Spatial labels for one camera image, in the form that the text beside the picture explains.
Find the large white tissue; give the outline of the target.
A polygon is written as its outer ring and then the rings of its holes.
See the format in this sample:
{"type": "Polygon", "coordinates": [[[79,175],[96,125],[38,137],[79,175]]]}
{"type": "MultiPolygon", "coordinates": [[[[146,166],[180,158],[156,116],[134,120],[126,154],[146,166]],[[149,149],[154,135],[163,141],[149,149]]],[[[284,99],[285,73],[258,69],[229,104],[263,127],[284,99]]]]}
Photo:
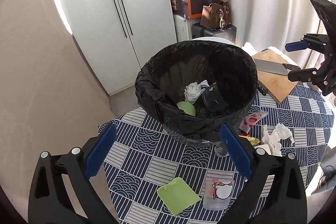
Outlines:
{"type": "Polygon", "coordinates": [[[290,144],[294,145],[294,137],[292,132],[282,123],[278,123],[271,133],[268,132],[268,126],[266,124],[263,125],[261,142],[265,145],[268,145],[271,155],[282,156],[282,145],[280,140],[286,139],[289,139],[290,144]]]}

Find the small white tissue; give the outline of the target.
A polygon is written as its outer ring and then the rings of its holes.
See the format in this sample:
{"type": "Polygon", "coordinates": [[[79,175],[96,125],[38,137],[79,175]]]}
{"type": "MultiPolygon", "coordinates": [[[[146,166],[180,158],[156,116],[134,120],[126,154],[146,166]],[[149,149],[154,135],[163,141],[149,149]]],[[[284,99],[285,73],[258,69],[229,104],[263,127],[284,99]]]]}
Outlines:
{"type": "Polygon", "coordinates": [[[197,82],[190,83],[185,87],[185,101],[194,104],[208,87],[207,80],[203,80],[200,84],[197,82]]]}

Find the black trash bag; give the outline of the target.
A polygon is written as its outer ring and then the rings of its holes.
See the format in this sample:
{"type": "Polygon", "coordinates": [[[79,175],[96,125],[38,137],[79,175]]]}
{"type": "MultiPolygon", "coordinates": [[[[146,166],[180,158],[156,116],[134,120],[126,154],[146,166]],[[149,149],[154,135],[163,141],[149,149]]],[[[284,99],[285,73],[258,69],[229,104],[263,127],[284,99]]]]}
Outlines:
{"type": "Polygon", "coordinates": [[[219,140],[227,124],[239,128],[257,92],[252,57],[227,43],[190,40],[155,54],[135,81],[138,104],[167,132],[219,140]]]}

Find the wooden cutting board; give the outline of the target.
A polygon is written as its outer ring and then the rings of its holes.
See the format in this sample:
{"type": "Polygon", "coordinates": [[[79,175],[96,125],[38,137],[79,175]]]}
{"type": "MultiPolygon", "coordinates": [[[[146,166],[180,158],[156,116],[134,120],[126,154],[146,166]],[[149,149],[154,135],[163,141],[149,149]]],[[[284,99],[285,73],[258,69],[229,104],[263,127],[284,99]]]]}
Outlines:
{"type": "MultiPolygon", "coordinates": [[[[278,54],[272,49],[267,49],[265,51],[259,52],[252,56],[253,59],[272,61],[275,63],[288,63],[291,64],[293,61],[288,59],[283,53],[278,54]]],[[[281,103],[289,93],[294,89],[298,82],[291,82],[288,80],[287,76],[277,75],[269,72],[263,72],[259,69],[257,70],[259,84],[268,89],[268,94],[276,101],[276,103],[281,103]]]]}

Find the white paper cup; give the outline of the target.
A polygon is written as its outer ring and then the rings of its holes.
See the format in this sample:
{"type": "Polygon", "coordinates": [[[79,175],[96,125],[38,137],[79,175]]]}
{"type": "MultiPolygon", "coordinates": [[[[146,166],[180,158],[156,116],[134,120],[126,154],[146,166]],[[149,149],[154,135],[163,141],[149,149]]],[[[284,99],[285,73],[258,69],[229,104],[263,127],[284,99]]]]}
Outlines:
{"type": "Polygon", "coordinates": [[[267,144],[261,144],[261,145],[257,145],[257,146],[254,146],[255,150],[256,150],[256,153],[258,155],[265,155],[266,153],[268,155],[272,155],[271,154],[271,151],[270,151],[270,148],[267,144]]]}

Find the yellow blue snack bag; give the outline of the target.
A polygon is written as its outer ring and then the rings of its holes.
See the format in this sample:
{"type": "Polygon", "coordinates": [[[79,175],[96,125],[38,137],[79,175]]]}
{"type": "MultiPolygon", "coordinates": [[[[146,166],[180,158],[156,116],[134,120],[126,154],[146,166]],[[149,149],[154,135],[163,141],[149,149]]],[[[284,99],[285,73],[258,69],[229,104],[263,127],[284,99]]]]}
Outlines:
{"type": "Polygon", "coordinates": [[[260,143],[259,138],[255,138],[251,136],[244,136],[244,135],[240,135],[240,137],[247,139],[253,146],[257,146],[260,143]]]}

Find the pink cartoon snack wrapper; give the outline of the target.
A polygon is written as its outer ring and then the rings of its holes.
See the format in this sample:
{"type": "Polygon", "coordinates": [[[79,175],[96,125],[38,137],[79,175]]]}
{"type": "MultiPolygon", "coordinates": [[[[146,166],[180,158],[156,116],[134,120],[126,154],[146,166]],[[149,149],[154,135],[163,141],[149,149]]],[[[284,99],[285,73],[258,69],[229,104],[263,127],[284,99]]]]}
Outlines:
{"type": "Polygon", "coordinates": [[[240,124],[240,135],[249,136],[250,129],[260,120],[268,115],[267,111],[257,111],[248,114],[240,124]]]}

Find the blue patterned tablecloth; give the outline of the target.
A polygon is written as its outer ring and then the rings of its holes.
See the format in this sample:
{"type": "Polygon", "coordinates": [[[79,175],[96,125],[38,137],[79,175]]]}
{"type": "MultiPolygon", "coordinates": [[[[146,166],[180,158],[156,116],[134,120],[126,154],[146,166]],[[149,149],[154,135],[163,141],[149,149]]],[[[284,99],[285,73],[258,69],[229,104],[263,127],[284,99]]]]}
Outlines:
{"type": "MultiPolygon", "coordinates": [[[[281,152],[296,155],[306,186],[316,187],[327,145],[334,136],[335,107],[329,98],[298,83],[280,103],[258,94],[250,111],[267,116],[249,134],[261,138],[279,123],[293,133],[294,141],[283,140],[281,152]]],[[[104,161],[110,197],[121,223],[216,223],[224,210],[207,210],[199,201],[174,216],[157,194],[158,188],[182,178],[199,196],[204,182],[219,176],[232,186],[233,203],[246,179],[240,176],[229,156],[218,157],[213,147],[187,147],[168,135],[162,125],[142,108],[116,118],[117,139],[104,161]]]]}

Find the dark grey suitcase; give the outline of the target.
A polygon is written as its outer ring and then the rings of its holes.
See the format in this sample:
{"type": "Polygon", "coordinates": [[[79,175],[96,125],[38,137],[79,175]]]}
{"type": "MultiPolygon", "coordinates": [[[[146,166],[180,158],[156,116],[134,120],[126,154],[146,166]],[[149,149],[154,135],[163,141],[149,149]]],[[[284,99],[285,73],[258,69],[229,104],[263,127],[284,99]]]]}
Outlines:
{"type": "Polygon", "coordinates": [[[226,39],[233,44],[236,40],[236,27],[229,25],[225,29],[207,29],[202,27],[199,23],[195,23],[191,27],[191,33],[193,39],[199,40],[212,40],[218,41],[218,39],[210,39],[210,37],[226,39]]]}

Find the brown leather handbag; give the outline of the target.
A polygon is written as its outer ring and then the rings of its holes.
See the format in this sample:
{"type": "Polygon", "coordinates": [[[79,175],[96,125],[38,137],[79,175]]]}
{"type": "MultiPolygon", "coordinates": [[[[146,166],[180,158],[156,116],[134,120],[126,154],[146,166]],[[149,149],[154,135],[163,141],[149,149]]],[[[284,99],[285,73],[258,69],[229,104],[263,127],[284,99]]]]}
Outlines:
{"type": "Polygon", "coordinates": [[[203,6],[200,25],[207,29],[224,30],[232,24],[230,5],[228,2],[211,3],[203,6]]]}

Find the green paper cup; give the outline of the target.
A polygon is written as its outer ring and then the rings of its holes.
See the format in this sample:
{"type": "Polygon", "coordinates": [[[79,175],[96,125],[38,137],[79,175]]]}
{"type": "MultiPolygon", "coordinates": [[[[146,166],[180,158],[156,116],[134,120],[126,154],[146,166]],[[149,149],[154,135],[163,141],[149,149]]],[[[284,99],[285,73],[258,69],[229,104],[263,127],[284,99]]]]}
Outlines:
{"type": "Polygon", "coordinates": [[[178,102],[177,106],[180,110],[183,110],[186,114],[189,114],[193,117],[196,116],[195,107],[190,102],[186,102],[186,101],[178,102]]]}

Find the white radiator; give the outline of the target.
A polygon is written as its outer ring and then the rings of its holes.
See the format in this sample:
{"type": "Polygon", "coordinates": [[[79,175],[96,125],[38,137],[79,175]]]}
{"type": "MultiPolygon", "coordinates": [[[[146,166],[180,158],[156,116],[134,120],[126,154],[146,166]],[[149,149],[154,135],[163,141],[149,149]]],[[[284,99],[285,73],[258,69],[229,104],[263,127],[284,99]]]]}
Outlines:
{"type": "Polygon", "coordinates": [[[194,21],[192,19],[185,19],[177,14],[174,14],[173,17],[174,17],[177,42],[191,40],[192,39],[191,27],[194,24],[194,21]]]}

